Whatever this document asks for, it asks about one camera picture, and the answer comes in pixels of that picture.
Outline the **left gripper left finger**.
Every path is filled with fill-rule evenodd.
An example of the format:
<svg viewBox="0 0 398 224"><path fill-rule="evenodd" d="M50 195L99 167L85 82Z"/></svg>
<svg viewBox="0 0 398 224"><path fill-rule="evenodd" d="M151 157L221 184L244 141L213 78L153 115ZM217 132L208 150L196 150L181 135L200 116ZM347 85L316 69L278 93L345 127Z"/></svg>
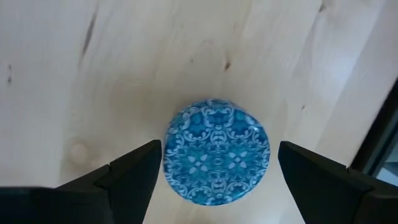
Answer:
<svg viewBox="0 0 398 224"><path fill-rule="evenodd" d="M59 187L96 196L90 208L94 223L142 223L157 182L162 158L161 141L137 149Z"/></svg>

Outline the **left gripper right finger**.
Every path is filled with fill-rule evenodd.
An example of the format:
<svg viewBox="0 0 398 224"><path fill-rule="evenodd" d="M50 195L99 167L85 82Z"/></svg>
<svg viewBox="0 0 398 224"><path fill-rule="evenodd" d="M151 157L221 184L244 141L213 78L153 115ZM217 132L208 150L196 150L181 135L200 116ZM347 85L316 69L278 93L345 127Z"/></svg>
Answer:
<svg viewBox="0 0 398 224"><path fill-rule="evenodd" d="M292 142L278 161L305 223L397 224L397 187Z"/></svg>

